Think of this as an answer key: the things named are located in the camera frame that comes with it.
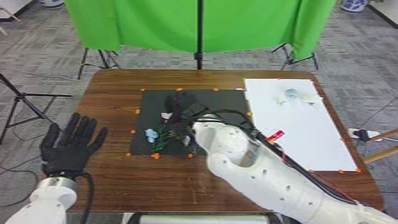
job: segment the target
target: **black glove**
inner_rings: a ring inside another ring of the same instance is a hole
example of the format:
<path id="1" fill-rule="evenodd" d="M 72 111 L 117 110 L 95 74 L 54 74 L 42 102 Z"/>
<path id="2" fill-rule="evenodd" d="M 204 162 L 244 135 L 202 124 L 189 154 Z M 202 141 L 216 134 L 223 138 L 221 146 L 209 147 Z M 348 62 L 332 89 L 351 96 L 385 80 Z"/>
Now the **black glove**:
<path id="1" fill-rule="evenodd" d="M 54 146 L 60 129 L 58 125 L 51 124 L 40 142 L 40 159 L 45 162 L 42 172 L 45 176 L 63 175 L 74 178 L 81 174 L 88 157 L 102 145 L 108 133 L 106 128 L 102 128 L 90 143 L 93 130 L 95 119 L 88 119 L 88 117 L 79 119 L 79 115 L 74 113 Z"/>

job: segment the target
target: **chair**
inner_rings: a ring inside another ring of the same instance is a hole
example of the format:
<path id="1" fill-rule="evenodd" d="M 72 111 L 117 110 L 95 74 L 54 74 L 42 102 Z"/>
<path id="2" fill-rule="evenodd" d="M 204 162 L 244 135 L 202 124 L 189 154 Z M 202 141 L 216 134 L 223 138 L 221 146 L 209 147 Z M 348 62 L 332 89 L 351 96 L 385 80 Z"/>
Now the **chair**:
<path id="1" fill-rule="evenodd" d="M 0 10 L 5 11 L 5 13 L 8 14 L 10 18 L 21 22 L 21 20 L 17 19 L 17 17 L 13 16 L 13 14 L 10 13 L 10 11 L 3 8 L 3 6 L 0 5 Z M 0 27 L 0 32 L 3 33 L 3 35 L 6 35 L 5 29 Z"/>

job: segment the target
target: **glove finger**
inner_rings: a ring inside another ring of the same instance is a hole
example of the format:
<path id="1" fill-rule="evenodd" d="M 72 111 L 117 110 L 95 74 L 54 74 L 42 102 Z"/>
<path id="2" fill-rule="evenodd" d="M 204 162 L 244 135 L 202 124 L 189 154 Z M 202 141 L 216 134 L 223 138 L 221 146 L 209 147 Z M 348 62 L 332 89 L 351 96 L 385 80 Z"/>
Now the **glove finger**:
<path id="1" fill-rule="evenodd" d="M 108 128 L 102 128 L 99 131 L 99 134 L 95 136 L 95 140 L 88 146 L 88 153 L 93 154 L 95 150 L 101 148 L 102 146 L 102 142 L 106 139 L 106 135 L 108 135 Z"/>
<path id="2" fill-rule="evenodd" d="M 70 138 L 70 144 L 72 145 L 77 145 L 79 140 L 83 138 L 83 132 L 85 132 L 86 124 L 88 124 L 88 117 L 83 116 L 83 118 L 79 120 L 79 123 L 77 123 L 76 132 L 74 132 L 74 135 L 72 135 L 72 138 Z"/>
<path id="3" fill-rule="evenodd" d="M 56 138 L 58 138 L 58 125 L 53 123 L 49 125 L 47 132 L 45 132 L 45 137 L 40 141 L 40 146 L 38 146 L 42 161 L 47 161 L 47 159 L 49 159 L 49 154 L 51 154 L 51 151 L 53 151 L 53 144 L 54 144 Z"/>
<path id="4" fill-rule="evenodd" d="M 90 119 L 86 127 L 85 127 L 85 131 L 83 131 L 83 136 L 81 136 L 81 139 L 79 139 L 79 142 L 77 142 L 79 146 L 86 146 L 86 144 L 90 142 L 93 130 L 95 130 L 95 119 Z"/>
<path id="5" fill-rule="evenodd" d="M 70 115 L 70 120 L 67 122 L 65 130 L 63 130 L 61 137 L 60 137 L 60 140 L 58 140 L 58 146 L 65 146 L 67 143 L 69 143 L 74 128 L 76 128 L 76 125 L 77 125 L 77 120 L 79 120 L 79 114 L 74 113 Z"/>

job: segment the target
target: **black mat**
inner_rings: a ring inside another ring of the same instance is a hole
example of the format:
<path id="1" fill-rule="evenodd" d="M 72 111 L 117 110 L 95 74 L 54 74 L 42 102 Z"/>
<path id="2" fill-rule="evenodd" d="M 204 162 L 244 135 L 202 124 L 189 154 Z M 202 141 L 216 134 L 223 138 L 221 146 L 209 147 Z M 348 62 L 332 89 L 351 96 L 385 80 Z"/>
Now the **black mat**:
<path id="1" fill-rule="evenodd" d="M 246 101 L 244 95 L 239 90 L 188 90 L 188 94 L 193 94 L 198 102 L 207 106 L 209 110 L 232 109 L 243 114 L 246 113 Z M 156 130 L 159 125 L 159 114 L 165 112 L 165 98 L 173 95 L 172 90 L 147 90 L 141 95 L 140 102 L 140 114 L 134 123 L 134 135 L 131 141 L 131 154 L 133 155 L 150 155 L 152 154 L 152 144 L 145 139 L 145 129 Z M 227 121 L 239 123 L 241 118 L 236 115 L 221 115 Z M 161 155 L 186 155 L 188 151 L 184 145 L 177 140 L 170 141 L 168 146 L 159 151 Z"/>

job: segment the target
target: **light stand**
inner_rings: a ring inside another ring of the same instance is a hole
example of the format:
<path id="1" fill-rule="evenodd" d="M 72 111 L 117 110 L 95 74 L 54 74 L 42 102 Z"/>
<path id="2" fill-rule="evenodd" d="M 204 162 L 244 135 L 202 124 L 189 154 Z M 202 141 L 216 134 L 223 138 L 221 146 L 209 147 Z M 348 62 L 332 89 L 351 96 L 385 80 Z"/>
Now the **light stand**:
<path id="1" fill-rule="evenodd" d="M 196 0 L 196 52 L 193 54 L 196 62 L 196 70 L 202 70 L 202 15 L 204 15 L 204 0 Z"/>
<path id="2" fill-rule="evenodd" d="M 13 92 L 15 94 L 15 97 L 13 97 L 13 104 L 12 104 L 12 107 L 10 107 L 10 112 L 8 112 L 8 118 L 6 118 L 6 121 L 5 121 L 5 125 L 3 125 L 3 132 L 1 132 L 1 136 L 0 136 L 0 144 L 3 142 L 3 137 L 5 137 L 5 133 L 6 133 L 6 129 L 24 123 L 28 123 L 29 121 L 37 120 L 37 119 L 44 119 L 49 121 L 49 123 L 53 123 L 49 117 L 45 116 L 45 111 L 47 111 L 47 108 L 53 104 L 53 100 L 56 97 L 70 97 L 70 95 L 58 95 L 58 94 L 38 94 L 38 93 L 22 93 L 19 92 L 19 90 L 15 89 L 13 85 L 10 84 L 5 76 L 0 74 L 0 81 L 3 82 L 3 85 L 6 86 L 6 88 L 10 89 L 10 91 Z M 35 105 L 31 104 L 31 102 L 28 101 L 26 99 L 26 96 L 44 96 L 44 97 L 51 97 L 51 100 L 47 102 L 47 105 L 44 107 L 44 110 L 40 111 L 38 108 L 35 107 Z M 10 120 L 12 120 L 12 116 L 13 116 L 13 112 L 15 112 L 15 106 L 17 106 L 17 103 L 22 103 L 29 110 L 33 111 L 35 113 L 35 117 L 28 118 L 26 120 L 22 121 L 17 121 L 15 123 L 10 124 Z"/>

